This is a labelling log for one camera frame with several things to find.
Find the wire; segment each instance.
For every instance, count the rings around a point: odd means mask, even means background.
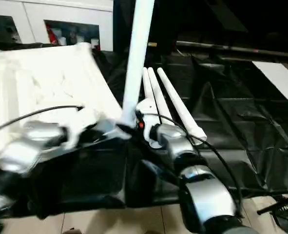
[[[180,125],[178,122],[172,120],[171,118],[167,117],[167,116],[163,116],[163,115],[160,115],[160,114],[153,114],[153,113],[147,113],[147,114],[143,114],[143,115],[146,115],[146,116],[159,116],[160,118],[164,118],[172,123],[174,123],[176,126],[178,126],[179,128],[181,128],[185,133],[186,133],[186,137],[187,139],[191,142],[191,144],[196,148],[195,144],[194,144],[194,141],[192,140],[192,138],[195,138],[199,141],[201,141],[202,143],[204,143],[213,153],[216,154],[216,156],[218,157],[218,159],[222,162],[223,166],[225,167],[225,169],[227,170],[227,172],[229,173],[229,175],[231,176],[231,179],[233,180],[234,182],[234,185],[237,189],[237,193],[238,193],[238,205],[237,205],[237,212],[239,214],[241,214],[241,207],[242,207],[242,193],[241,193],[241,188],[239,186],[239,183],[234,175],[234,173],[232,172],[231,168],[229,167],[229,165],[227,164],[227,162],[222,158],[222,156],[218,153],[218,151],[210,144],[208,143],[207,141],[201,139],[201,138],[198,138],[192,134],[189,134],[188,131],[182,126]]]
[[[222,156],[218,153],[218,151],[210,144],[208,143],[207,141],[199,138],[199,137],[196,137],[192,134],[189,134],[192,138],[195,138],[199,141],[201,141],[202,143],[204,143],[206,146],[208,146],[208,148],[210,150],[212,150],[216,156],[218,157],[218,159],[222,162],[222,164],[224,165],[225,169],[227,170],[227,172],[230,174],[231,176],[231,179],[233,180],[234,184],[235,184],[235,187],[237,189],[237,193],[238,193],[238,199],[239,199],[239,205],[238,205],[238,212],[241,213],[241,207],[242,207],[242,193],[241,193],[241,188],[239,186],[239,183],[235,177],[235,175],[233,174],[231,168],[229,167],[229,165],[227,164],[227,162],[222,158]]]
[[[0,130],[2,128],[5,128],[17,121],[20,121],[24,118],[28,118],[30,116],[34,116],[34,115],[37,115],[37,114],[40,114],[40,113],[43,113],[43,112],[47,112],[47,111],[52,111],[52,110],[57,110],[57,109],[64,109],[64,108],[76,108],[78,111],[82,110],[84,107],[83,106],[74,106],[74,105],[68,105],[68,106],[54,106],[54,107],[49,107],[49,108],[45,108],[45,109],[42,109],[42,110],[38,110],[38,111],[34,111],[34,112],[31,112],[29,114],[26,114],[26,115],[23,115],[23,116],[20,116],[18,118],[15,118],[15,119],[12,119],[2,125],[0,125]]]

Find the white tube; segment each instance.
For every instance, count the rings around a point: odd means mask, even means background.
[[[143,84],[144,84],[145,98],[150,98],[154,100],[154,93],[152,85],[150,84],[149,75],[146,67],[143,68]]]
[[[157,108],[159,110],[159,113],[163,116],[166,116],[166,117],[172,119],[172,116],[170,114],[167,103],[166,103],[164,96],[162,94],[161,88],[159,86],[159,83],[157,81],[157,77],[155,76],[153,68],[151,68],[151,67],[148,68],[148,74],[149,74],[150,84],[153,88],[154,98],[155,98],[155,102],[157,104]],[[166,119],[161,118],[161,120],[162,120],[162,123],[174,125],[171,121],[168,121]]]
[[[167,75],[164,73],[163,69],[159,67],[157,72],[168,91],[168,94],[173,102],[174,107],[176,108],[186,130],[190,133],[195,135],[198,138],[203,140],[207,140],[207,135],[204,133],[202,128],[200,128],[196,122],[194,121],[193,117],[189,113],[188,109],[186,108],[185,104],[183,103],[182,99],[178,95],[177,91],[174,89],[173,85],[169,81]],[[201,141],[194,139],[195,144],[201,144]]]
[[[136,0],[121,120],[130,127],[135,127],[135,108],[138,102],[153,10],[154,0]]]

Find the black tarp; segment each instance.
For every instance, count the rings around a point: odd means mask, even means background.
[[[94,57],[122,104],[127,55],[95,52]],[[244,197],[288,193],[288,100],[253,63],[148,53],[145,66],[164,69],[208,135],[208,142],[233,169]],[[173,118],[179,121],[161,88]],[[200,149],[233,190],[233,182],[216,156]],[[143,164],[142,159],[154,156],[155,152],[143,151],[131,141],[112,140],[40,164],[26,181],[26,195],[21,195],[10,216],[46,217],[78,210],[177,203],[177,187]]]

